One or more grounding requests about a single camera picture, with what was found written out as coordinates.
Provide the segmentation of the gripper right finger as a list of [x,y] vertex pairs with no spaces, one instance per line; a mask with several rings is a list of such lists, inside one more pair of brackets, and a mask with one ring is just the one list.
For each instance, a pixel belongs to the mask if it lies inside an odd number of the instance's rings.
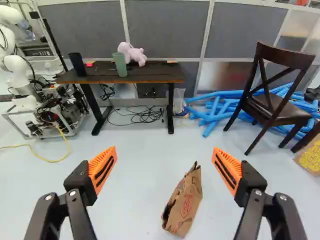
[[248,161],[214,147],[211,162],[236,204],[243,208],[235,240],[256,240],[262,219],[268,221],[273,240],[307,239],[295,201],[281,192],[267,194],[267,180]]

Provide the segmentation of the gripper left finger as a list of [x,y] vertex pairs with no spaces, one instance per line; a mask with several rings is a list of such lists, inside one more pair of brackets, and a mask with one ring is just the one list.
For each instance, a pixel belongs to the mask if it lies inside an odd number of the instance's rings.
[[96,202],[116,162],[115,146],[108,147],[91,160],[81,161],[64,180],[64,194],[50,192],[37,200],[24,239],[58,240],[66,218],[73,239],[97,239],[87,207]]

